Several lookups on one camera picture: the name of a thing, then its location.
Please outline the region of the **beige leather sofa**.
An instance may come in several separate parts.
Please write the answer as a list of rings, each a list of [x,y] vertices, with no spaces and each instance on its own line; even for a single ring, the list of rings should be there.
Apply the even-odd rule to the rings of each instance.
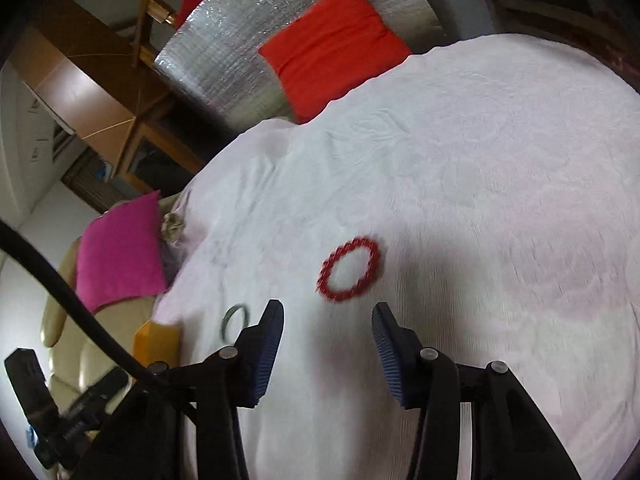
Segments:
[[[93,318],[132,353],[134,334],[151,318],[154,301],[153,297],[125,299],[101,308]],[[48,388],[61,412],[115,366],[53,297],[44,306],[40,338],[49,350]]]

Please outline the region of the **wooden pillar cabinet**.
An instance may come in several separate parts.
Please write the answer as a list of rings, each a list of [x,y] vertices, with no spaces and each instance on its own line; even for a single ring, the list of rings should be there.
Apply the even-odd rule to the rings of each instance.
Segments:
[[[204,160],[160,124],[177,103],[132,47],[74,0],[46,0],[9,61],[35,96],[141,193],[154,190],[134,173],[142,148],[166,156],[192,178]]]

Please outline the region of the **magenta cushion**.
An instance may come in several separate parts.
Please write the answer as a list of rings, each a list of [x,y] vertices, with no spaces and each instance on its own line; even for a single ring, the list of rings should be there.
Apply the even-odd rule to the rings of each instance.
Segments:
[[[91,222],[76,257],[76,295],[91,313],[167,290],[160,255],[160,194],[130,200]]]

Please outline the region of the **orange cardboard box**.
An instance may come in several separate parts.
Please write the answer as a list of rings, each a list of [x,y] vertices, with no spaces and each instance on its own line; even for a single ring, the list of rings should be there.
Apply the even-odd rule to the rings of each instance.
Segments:
[[[181,327],[149,320],[134,334],[134,358],[144,367],[163,361],[169,367],[180,362]]]

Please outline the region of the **floral scrunchie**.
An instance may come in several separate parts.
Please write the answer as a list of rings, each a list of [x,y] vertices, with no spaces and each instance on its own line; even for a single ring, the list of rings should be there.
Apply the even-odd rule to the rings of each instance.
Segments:
[[[163,215],[160,224],[160,238],[166,244],[174,244],[180,240],[184,231],[184,221],[180,214],[168,212]]]

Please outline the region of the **red cushion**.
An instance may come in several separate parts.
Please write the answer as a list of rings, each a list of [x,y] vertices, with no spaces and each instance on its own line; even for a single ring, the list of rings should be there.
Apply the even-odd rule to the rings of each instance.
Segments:
[[[259,49],[277,75],[296,122],[401,64],[404,40],[368,0],[319,0]]]

